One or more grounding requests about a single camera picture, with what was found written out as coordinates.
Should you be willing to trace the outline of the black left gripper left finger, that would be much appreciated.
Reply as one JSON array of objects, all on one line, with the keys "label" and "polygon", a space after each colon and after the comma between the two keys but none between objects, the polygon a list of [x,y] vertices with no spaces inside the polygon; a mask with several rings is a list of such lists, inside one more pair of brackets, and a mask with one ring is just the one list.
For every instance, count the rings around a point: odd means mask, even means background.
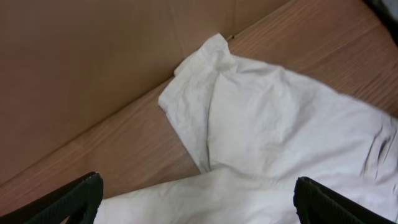
[{"label": "black left gripper left finger", "polygon": [[89,172],[1,217],[1,224],[93,224],[103,199],[99,173]]}]

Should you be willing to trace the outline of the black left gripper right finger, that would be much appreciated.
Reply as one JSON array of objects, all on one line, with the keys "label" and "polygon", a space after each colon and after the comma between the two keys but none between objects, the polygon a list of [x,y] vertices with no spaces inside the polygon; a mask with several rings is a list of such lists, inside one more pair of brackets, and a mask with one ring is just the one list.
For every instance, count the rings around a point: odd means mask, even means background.
[{"label": "black left gripper right finger", "polygon": [[297,179],[293,202],[301,224],[394,224],[308,177]]}]

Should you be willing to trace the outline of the beige shorts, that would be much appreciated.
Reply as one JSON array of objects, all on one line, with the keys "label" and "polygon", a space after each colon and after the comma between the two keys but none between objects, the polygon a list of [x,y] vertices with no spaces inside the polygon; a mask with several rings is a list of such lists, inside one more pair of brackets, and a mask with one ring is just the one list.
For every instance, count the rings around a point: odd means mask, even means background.
[{"label": "beige shorts", "polygon": [[397,120],[369,104],[216,34],[159,106],[200,174],[106,199],[96,223],[298,223],[301,176],[397,220]]}]

